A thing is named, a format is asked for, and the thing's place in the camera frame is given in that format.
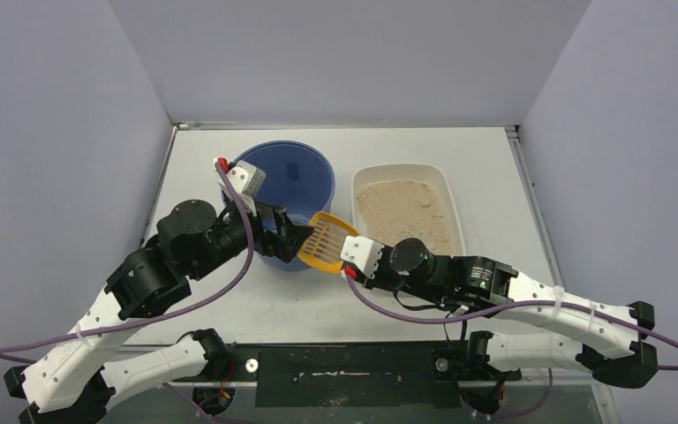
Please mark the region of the yellow slotted litter scoop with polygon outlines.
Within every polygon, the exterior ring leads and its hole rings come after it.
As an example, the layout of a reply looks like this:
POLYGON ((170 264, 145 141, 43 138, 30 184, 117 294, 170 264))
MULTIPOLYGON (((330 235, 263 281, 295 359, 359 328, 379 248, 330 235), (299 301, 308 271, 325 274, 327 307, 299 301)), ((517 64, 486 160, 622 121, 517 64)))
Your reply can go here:
POLYGON ((301 246, 299 260, 309 268, 339 275, 343 269, 343 243, 348 236, 359 236, 359 231, 340 217, 325 211, 316 212, 308 224, 313 227, 313 234, 301 246))

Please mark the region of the blue plastic bucket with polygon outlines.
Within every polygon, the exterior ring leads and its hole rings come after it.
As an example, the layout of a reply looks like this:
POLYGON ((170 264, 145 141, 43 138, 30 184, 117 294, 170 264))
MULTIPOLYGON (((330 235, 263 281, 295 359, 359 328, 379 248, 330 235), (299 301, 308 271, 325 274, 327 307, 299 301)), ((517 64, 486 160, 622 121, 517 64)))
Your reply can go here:
MULTIPOLYGON (((265 172, 254 197, 281 206, 294 224, 307 224, 319 211, 328 212, 335 195, 335 173, 317 149, 293 140, 272 140, 247 149, 234 163, 244 161, 265 172)), ((223 165, 228 171, 234 163, 223 165)))

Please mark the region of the white plastic litter tray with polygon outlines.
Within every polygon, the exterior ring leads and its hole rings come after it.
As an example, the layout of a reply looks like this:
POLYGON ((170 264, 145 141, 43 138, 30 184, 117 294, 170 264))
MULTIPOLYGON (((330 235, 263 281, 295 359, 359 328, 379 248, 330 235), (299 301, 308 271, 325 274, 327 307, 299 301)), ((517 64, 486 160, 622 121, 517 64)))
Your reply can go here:
POLYGON ((456 207, 454 195, 450 189, 445 174, 435 166, 426 163, 391 163, 366 167, 358 170, 351 180, 350 210, 353 225, 366 236, 370 231, 359 209, 357 196, 363 186, 391 181, 395 179, 408 179, 426 183, 438 194, 442 208, 444 222, 448 225, 449 235, 452 239, 452 254, 464 255, 466 244, 461 228, 461 222, 456 207))

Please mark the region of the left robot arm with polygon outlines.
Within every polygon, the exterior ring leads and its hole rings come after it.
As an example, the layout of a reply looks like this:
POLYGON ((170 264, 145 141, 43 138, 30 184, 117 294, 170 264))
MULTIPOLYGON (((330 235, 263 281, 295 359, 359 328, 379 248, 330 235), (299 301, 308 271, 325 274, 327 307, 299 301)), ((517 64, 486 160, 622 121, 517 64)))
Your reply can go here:
POLYGON ((185 333, 175 344, 116 361, 114 354, 142 322, 187 298, 190 283, 253 248, 293 260, 313 234, 284 208, 259 203, 241 216, 234 203, 222 213, 201 200, 184 201, 157 224, 157 234, 109 276, 67 340, 35 363, 11 368, 4 382, 23 398, 23 423, 95 423, 127 398, 166 382, 221 377, 233 368, 228 346, 213 329, 185 333))

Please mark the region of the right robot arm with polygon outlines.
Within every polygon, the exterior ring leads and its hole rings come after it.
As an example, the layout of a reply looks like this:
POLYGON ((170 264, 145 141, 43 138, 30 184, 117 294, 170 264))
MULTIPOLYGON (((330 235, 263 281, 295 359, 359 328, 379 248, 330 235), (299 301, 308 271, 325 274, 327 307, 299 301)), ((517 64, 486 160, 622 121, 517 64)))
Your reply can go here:
POLYGON ((448 317, 521 322, 530 335, 473 331, 466 338, 467 363, 502 373, 522 368, 584 372, 606 385, 639 389, 659 371, 652 305, 598 303, 541 283, 483 256, 433 254, 418 238, 395 246, 349 237, 341 258, 345 272, 368 290, 418 299, 409 311, 437 309, 448 317))

